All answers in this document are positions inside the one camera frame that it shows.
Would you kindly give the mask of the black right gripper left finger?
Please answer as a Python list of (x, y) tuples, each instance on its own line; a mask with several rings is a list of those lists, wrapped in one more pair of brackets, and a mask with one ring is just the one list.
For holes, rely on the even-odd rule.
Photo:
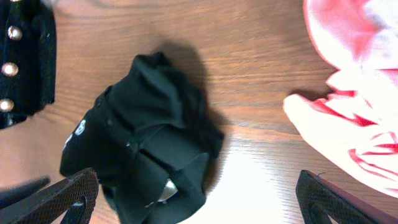
[(98, 179), (91, 168), (83, 169), (29, 197), (1, 209), (1, 223), (90, 222), (98, 196)]

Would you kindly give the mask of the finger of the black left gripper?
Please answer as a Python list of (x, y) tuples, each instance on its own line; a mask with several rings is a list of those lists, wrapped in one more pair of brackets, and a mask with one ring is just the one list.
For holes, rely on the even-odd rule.
[(10, 189), (1, 189), (1, 209), (17, 203), (50, 183), (50, 177), (44, 176), (23, 183)]

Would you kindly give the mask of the black polo shirt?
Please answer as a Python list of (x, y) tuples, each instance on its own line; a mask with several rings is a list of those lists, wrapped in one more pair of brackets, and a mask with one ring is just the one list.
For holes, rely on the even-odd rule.
[(121, 223), (180, 223), (205, 204), (223, 139), (183, 72), (161, 52), (138, 55), (67, 139), (60, 173), (94, 169)]

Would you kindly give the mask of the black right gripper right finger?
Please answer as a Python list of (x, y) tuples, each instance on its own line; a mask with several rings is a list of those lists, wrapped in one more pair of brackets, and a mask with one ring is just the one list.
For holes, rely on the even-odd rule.
[(373, 207), (309, 170), (295, 188), (305, 224), (396, 224), (397, 218)]

